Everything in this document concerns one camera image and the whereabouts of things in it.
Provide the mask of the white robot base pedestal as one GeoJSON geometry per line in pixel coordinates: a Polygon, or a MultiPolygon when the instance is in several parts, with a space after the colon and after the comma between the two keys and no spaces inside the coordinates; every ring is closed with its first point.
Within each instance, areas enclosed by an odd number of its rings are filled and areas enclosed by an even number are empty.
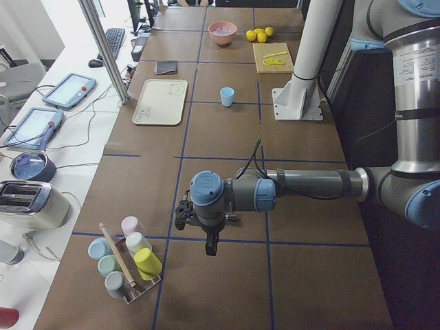
{"type": "Polygon", "coordinates": [[[276,120],[323,119],[317,79],[342,0],[309,4],[290,81],[272,90],[276,120]]]}

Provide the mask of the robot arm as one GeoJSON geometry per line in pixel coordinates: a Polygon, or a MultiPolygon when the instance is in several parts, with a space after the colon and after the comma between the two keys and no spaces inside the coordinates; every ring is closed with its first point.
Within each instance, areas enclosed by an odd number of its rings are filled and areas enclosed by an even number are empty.
{"type": "Polygon", "coordinates": [[[356,1],[352,50],[393,55],[397,161],[355,170],[239,169],[229,179],[205,170],[190,181],[175,227],[200,227],[206,254],[235,212],[270,211],[277,197],[355,197],[387,207],[409,222],[439,229],[439,2],[356,1]]]}

